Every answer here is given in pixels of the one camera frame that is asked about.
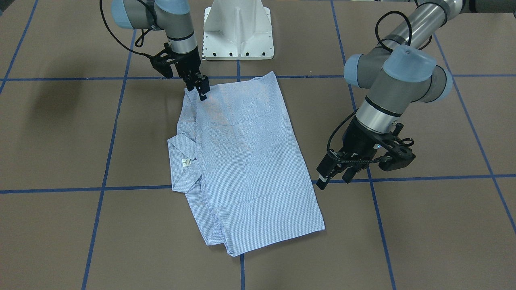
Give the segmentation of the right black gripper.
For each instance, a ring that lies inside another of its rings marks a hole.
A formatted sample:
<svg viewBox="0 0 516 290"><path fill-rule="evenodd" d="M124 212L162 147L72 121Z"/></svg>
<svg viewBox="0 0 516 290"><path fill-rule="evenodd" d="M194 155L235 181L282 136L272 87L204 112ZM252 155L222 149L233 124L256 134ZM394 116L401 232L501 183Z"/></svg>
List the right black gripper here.
<svg viewBox="0 0 516 290"><path fill-rule="evenodd" d="M200 72L201 57L197 46L190 52L179 53L174 51L170 44L165 43L162 51L150 57L150 63L167 79L173 77L171 65L175 65L178 76L185 82L187 90L197 90L200 101L206 100L210 92L210 83L209 78Z"/></svg>

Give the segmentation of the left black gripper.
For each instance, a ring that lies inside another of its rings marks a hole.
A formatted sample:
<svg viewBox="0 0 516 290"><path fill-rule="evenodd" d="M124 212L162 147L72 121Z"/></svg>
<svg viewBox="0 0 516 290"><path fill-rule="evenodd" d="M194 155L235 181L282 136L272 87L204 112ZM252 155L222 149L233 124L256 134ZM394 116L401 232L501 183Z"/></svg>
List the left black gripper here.
<svg viewBox="0 0 516 290"><path fill-rule="evenodd" d="M350 124L341 139L341 149L331 149L332 139L347 121ZM317 166L319 178L316 186L324 190L338 173L343 173L342 180L349 184L358 172L365 170L370 164L378 164L383 171L407 167L416 156L411 149L414 140L400 139L398 136L403 128L402 123L395 122L393 131L377 133L359 123L357 117L347 117L327 141L327 155Z"/></svg>

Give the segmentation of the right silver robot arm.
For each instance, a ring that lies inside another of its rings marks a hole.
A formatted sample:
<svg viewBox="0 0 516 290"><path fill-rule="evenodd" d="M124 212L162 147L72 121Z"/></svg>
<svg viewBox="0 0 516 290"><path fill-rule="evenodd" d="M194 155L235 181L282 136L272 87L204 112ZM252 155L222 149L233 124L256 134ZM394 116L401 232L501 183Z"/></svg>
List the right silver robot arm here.
<svg viewBox="0 0 516 290"><path fill-rule="evenodd" d="M200 72L195 30L186 0L113 0L111 16L121 28L164 31L167 42L156 55L141 53L163 77L171 79L175 66L188 91L197 90L204 101L210 90L209 79Z"/></svg>

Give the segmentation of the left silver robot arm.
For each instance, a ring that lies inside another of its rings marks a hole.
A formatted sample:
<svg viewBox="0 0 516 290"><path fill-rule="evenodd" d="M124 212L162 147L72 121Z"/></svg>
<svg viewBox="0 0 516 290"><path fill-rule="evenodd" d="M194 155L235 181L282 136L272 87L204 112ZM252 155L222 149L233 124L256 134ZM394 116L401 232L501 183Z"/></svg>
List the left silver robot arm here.
<svg viewBox="0 0 516 290"><path fill-rule="evenodd" d="M326 188L335 175L350 183L356 173L370 164L383 171L407 167L415 155L413 139L400 139L400 118L414 102L431 103L446 97L453 78L448 70L423 49L433 34L461 13L514 13L514 0L420 0L411 15L400 15L404 22L384 37L375 31L376 46L367 54L350 56L343 68L349 85L365 88L368 94L361 106L345 122L350 122L340 150L331 149L317 167L316 185Z"/></svg>

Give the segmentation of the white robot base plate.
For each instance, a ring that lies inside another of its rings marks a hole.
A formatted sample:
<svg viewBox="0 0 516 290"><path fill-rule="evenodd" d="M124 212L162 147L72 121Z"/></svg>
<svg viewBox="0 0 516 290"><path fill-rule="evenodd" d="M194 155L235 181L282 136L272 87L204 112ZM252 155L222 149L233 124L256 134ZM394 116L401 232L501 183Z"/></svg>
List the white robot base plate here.
<svg viewBox="0 0 516 290"><path fill-rule="evenodd" d="M215 0L204 10L205 60L269 60L275 55L271 11L260 0Z"/></svg>

